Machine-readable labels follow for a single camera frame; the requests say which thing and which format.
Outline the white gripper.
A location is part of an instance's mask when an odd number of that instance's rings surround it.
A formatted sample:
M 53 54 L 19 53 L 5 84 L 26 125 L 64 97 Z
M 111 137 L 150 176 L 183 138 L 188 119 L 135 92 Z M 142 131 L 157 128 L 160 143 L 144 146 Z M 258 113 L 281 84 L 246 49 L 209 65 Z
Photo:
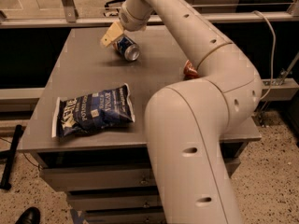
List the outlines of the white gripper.
M 124 29 L 130 32 L 143 29 L 150 19 L 153 8 L 146 2 L 125 1 L 119 13 L 120 21 L 114 21 L 101 38 L 101 43 L 108 47 L 124 34 Z

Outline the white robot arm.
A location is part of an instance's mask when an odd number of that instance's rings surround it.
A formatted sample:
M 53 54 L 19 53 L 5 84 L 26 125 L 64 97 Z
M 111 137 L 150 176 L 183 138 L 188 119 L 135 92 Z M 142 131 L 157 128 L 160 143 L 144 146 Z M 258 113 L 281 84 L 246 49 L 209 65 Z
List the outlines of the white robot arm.
M 102 38 L 109 46 L 156 12 L 200 76 L 162 88 L 145 111 L 147 148 L 167 224 L 243 224 L 220 138 L 262 94 L 255 66 L 184 0 L 126 0 Z

